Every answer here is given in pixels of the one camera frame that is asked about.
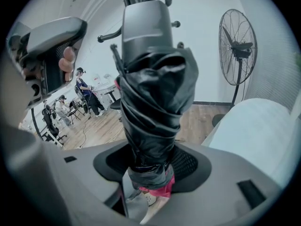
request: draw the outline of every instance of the black fan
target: black fan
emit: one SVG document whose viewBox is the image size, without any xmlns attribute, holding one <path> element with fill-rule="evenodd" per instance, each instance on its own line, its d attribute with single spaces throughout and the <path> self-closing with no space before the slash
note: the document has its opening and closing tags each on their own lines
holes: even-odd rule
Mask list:
<svg viewBox="0 0 301 226">
<path fill-rule="evenodd" d="M 234 106 L 239 85 L 250 76 L 257 58 L 254 30 L 249 20 L 238 10 L 230 9 L 222 16 L 219 51 L 222 74 L 230 85 L 236 86 L 231 109 Z M 223 114 L 214 116 L 213 126 L 216 126 L 223 117 Z"/>
</svg>

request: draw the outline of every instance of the gray pants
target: gray pants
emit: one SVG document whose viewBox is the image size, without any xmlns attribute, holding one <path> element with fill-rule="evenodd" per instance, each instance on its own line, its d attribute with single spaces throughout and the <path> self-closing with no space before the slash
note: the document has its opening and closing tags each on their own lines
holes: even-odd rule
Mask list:
<svg viewBox="0 0 301 226">
<path fill-rule="evenodd" d="M 64 112 L 61 111 L 57 111 L 56 114 L 62 118 L 62 120 L 64 121 L 64 123 L 66 124 L 66 126 L 70 126 L 71 125 L 71 121 L 68 119 L 68 117 L 65 115 Z"/>
</svg>

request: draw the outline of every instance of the wooden floor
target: wooden floor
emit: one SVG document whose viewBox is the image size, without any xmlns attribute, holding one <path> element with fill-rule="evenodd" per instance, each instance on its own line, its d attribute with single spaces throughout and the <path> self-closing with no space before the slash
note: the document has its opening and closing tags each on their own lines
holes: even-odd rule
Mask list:
<svg viewBox="0 0 301 226">
<path fill-rule="evenodd" d="M 176 139 L 194 144 L 201 144 L 212 131 L 212 118 L 219 113 L 227 113 L 226 106 L 192 105 L 180 120 L 181 130 Z M 60 126 L 60 136 L 64 137 L 65 150 L 94 145 L 105 144 L 112 141 L 125 139 L 123 125 L 118 118 L 121 116 L 116 110 L 109 109 L 102 116 L 95 117 L 94 113 L 80 115 L 81 120 L 74 119 L 74 124 L 66 127 Z"/>
</svg>

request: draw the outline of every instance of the person standing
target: person standing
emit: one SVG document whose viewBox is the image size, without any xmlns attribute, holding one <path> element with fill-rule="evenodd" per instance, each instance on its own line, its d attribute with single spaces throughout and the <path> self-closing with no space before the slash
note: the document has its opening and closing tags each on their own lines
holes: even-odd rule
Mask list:
<svg viewBox="0 0 301 226">
<path fill-rule="evenodd" d="M 88 104 L 88 106 L 90 106 L 95 114 L 96 117 L 101 116 L 103 114 L 104 111 L 104 107 L 103 105 L 99 102 L 99 100 L 97 99 L 97 97 L 92 93 L 91 91 L 91 87 L 89 87 L 81 78 L 81 76 L 84 74 L 84 70 L 79 67 L 76 70 L 76 85 L 77 87 L 80 89 L 80 91 L 82 92 L 82 94 L 85 97 L 85 100 Z"/>
<path fill-rule="evenodd" d="M 63 109 L 63 106 L 66 109 L 69 109 L 66 105 L 65 105 L 65 99 L 66 97 L 64 95 L 61 95 L 59 97 L 59 99 L 55 102 L 55 112 L 56 114 L 62 118 L 62 120 L 64 121 L 64 123 L 66 124 L 66 126 L 70 126 L 71 125 L 71 121 L 68 119 L 67 115 L 65 114 L 65 111 Z"/>
</svg>

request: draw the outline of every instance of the black garbage bag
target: black garbage bag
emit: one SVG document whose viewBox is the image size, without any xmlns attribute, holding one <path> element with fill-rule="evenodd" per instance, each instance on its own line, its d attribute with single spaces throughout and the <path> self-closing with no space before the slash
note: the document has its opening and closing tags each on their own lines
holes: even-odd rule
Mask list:
<svg viewBox="0 0 301 226">
<path fill-rule="evenodd" d="M 135 161 L 128 173 L 135 188 L 168 184 L 170 157 L 180 117 L 194 99 L 198 67 L 189 48 L 150 47 L 118 67 L 122 121 Z"/>
</svg>

